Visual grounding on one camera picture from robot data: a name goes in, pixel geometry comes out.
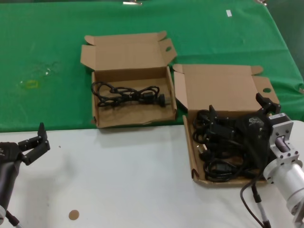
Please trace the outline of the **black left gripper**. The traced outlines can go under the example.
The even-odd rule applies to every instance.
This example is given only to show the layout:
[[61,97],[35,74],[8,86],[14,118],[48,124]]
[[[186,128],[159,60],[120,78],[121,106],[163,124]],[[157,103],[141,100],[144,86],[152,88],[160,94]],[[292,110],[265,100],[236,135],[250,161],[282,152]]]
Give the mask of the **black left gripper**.
[[0,205],[7,209],[19,174],[21,161],[27,166],[50,150],[44,123],[40,123],[38,135],[15,142],[0,143]]

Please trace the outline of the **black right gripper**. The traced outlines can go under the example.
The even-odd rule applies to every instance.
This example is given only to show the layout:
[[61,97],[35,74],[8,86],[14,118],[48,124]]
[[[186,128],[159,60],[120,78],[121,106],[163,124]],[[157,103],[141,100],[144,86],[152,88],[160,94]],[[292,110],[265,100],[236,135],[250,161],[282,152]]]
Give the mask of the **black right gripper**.
[[270,98],[256,94],[256,101],[261,108],[252,113],[240,115],[237,118],[221,117],[212,105],[209,105],[209,132],[227,140],[236,140],[237,131],[243,138],[243,143],[250,157],[260,172],[263,172],[269,162],[270,121],[269,115],[278,114],[281,105]]

